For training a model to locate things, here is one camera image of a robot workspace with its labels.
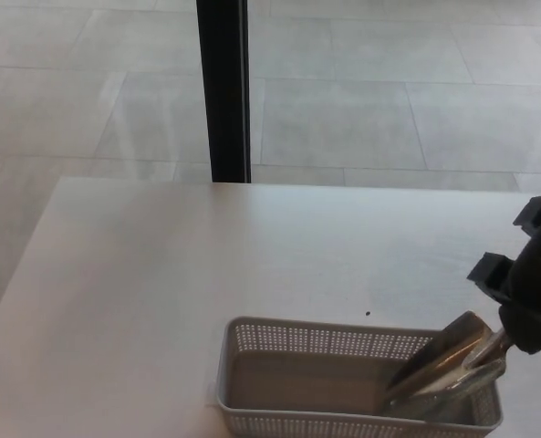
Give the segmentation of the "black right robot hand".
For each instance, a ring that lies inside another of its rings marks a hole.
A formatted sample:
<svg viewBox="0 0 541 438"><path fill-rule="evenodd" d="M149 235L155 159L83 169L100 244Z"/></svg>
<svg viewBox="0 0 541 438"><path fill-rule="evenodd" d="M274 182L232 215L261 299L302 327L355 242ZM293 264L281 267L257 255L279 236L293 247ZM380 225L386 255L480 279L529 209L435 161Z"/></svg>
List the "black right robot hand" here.
<svg viewBox="0 0 541 438"><path fill-rule="evenodd" d="M467 279L500 305L505 335L529 355L541 351L541 195L514 220L529 236L517 259L484 253Z"/></svg>

